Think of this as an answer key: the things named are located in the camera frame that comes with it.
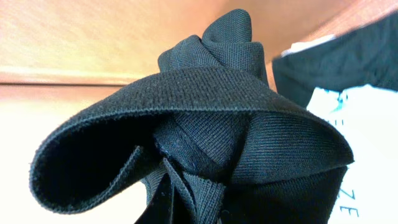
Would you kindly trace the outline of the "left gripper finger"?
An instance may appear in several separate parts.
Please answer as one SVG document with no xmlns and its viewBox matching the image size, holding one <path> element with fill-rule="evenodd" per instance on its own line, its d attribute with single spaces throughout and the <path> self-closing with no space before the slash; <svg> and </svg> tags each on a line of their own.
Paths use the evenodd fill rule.
<svg viewBox="0 0 398 224">
<path fill-rule="evenodd" d="M 155 194 L 135 224 L 172 224 L 174 212 L 174 186 L 165 174 Z"/>
</svg>

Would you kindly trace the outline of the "black t-shirt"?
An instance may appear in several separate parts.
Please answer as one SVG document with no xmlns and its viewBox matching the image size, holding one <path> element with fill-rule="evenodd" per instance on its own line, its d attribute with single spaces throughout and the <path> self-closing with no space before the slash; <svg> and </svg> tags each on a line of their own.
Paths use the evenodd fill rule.
<svg viewBox="0 0 398 224">
<path fill-rule="evenodd" d="M 270 90 L 242 9 L 159 56 L 160 72 L 54 130 L 29 187 L 44 208 L 91 210 L 168 174 L 173 223 L 326 223 L 353 162 L 326 121 Z"/>
</svg>

